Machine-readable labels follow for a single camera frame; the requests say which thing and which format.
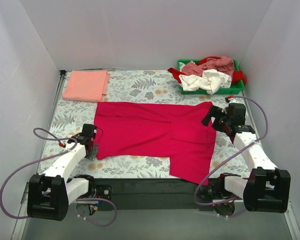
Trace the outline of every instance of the white enclosure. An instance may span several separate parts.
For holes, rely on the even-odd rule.
[[[58,69],[240,62],[271,0],[21,0]]]
[[[49,124],[59,72],[19,1],[0,1],[0,186],[19,166],[38,159],[43,141],[32,129]],[[37,165],[10,181],[3,203],[14,215]],[[0,209],[0,240],[11,238],[15,220]]]
[[[269,118],[266,154],[291,174],[300,227],[300,0],[0,0],[0,186],[40,157],[59,70],[167,69],[178,59],[226,55]],[[259,133],[264,118],[252,106]],[[29,167],[8,184],[18,214]],[[0,239],[15,220],[0,209]]]

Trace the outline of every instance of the green plastic tray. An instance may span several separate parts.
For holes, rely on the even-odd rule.
[[[197,64],[200,61],[200,59],[179,59],[178,60],[178,70],[180,71],[180,63],[187,64],[191,61],[193,61],[195,64]],[[239,71],[237,61],[233,60],[233,62],[234,62],[235,71]],[[186,94],[208,95],[207,90],[204,90],[201,88],[199,88],[196,91],[184,91],[182,86],[180,86],[179,88],[180,88],[181,94],[185,94],[185,95]],[[238,94],[241,91],[243,91],[244,89],[245,89],[245,85],[244,85],[244,82],[241,80],[241,81],[238,81],[235,84],[233,84],[230,88],[219,88],[219,90],[215,94],[219,94],[219,95]]]

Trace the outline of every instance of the table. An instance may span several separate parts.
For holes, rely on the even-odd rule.
[[[227,104],[224,95],[180,94],[178,82],[166,70],[115,70],[109,71],[109,74],[103,101],[181,105],[212,101],[220,107]],[[70,75],[71,72],[66,74],[62,92],[67,87]],[[83,124],[93,124],[97,106],[97,103],[92,102],[63,100],[60,95],[49,130],[60,138],[71,137],[81,131]],[[248,111],[246,124],[252,125]],[[46,141],[42,157],[62,151],[63,148],[56,141]],[[217,132],[210,171],[237,151],[224,133]],[[52,158],[41,162],[38,173],[48,169],[55,160]],[[87,174],[95,178],[175,178],[169,174],[169,169],[168,157],[122,155],[103,160],[83,159],[71,176]],[[245,178],[249,176],[248,167],[241,155],[222,166],[211,178],[217,178],[220,173],[234,173]]]

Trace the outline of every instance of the red cloth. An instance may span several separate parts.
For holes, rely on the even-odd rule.
[[[198,184],[209,173],[215,148],[216,131],[201,124],[211,105],[99,102],[96,157],[170,157],[171,175]]]

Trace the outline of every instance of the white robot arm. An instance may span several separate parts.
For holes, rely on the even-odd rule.
[[[250,171],[249,178],[224,173],[218,178],[219,187],[243,199],[248,211],[284,213],[290,191],[289,172],[278,169],[256,142],[254,129],[245,124],[245,105],[233,98],[226,97],[225,100],[228,102],[225,108],[211,106],[202,124],[208,126],[214,118],[212,127],[226,133],[239,151],[253,142],[255,144],[241,153]]]
[[[33,218],[61,221],[67,214],[69,204],[80,196],[92,197],[94,178],[79,175],[69,179],[79,161],[89,154],[94,146],[97,127],[84,124],[82,132],[69,140],[65,149],[68,153],[60,156],[42,174],[34,174],[29,180],[27,214]]]

